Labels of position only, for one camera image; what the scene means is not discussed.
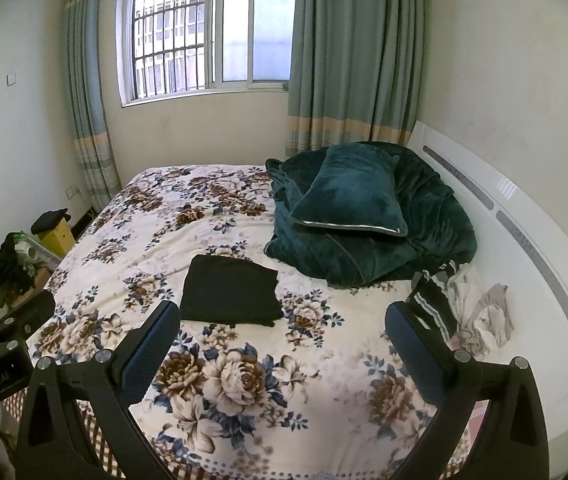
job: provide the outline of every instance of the metal grille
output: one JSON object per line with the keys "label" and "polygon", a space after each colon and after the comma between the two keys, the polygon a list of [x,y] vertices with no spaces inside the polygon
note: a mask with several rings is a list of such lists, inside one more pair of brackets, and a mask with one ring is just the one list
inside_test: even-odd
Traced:
{"label": "metal grille", "polygon": [[206,88],[206,0],[133,0],[134,98]]}

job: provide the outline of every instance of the dark green blanket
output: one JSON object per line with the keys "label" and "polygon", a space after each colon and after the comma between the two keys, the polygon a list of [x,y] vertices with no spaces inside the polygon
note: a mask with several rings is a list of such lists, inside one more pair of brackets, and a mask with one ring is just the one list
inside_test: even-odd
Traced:
{"label": "dark green blanket", "polygon": [[469,262],[477,250],[470,220],[442,182],[412,150],[388,142],[363,142],[399,155],[395,191],[408,226],[405,238],[366,231],[305,227],[289,213],[310,188],[327,148],[302,152],[286,162],[270,158],[275,229],[264,253],[302,274],[334,286],[361,286],[376,280],[409,280],[454,260]]}

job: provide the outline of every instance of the window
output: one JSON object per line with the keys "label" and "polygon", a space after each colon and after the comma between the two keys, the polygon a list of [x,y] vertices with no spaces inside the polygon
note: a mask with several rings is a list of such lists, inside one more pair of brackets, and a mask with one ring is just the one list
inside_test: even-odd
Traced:
{"label": "window", "polygon": [[281,88],[295,0],[128,0],[129,95]]}

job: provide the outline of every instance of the crumpled clothing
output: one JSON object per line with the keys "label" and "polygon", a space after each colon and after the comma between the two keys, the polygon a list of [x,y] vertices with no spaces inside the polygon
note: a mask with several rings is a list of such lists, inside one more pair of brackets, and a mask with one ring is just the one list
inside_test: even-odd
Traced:
{"label": "crumpled clothing", "polygon": [[460,266],[448,280],[448,301],[458,322],[460,346],[475,359],[484,359],[510,340],[513,324],[507,290],[506,285],[497,283],[483,294],[479,273],[471,264]]}

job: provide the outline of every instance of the dark green pillow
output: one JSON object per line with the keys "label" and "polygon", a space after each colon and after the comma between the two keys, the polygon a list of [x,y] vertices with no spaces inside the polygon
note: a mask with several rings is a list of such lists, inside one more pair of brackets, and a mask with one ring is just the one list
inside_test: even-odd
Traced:
{"label": "dark green pillow", "polygon": [[406,236],[408,228],[395,195],[399,160],[397,155],[365,144],[330,147],[291,218],[308,227]]}

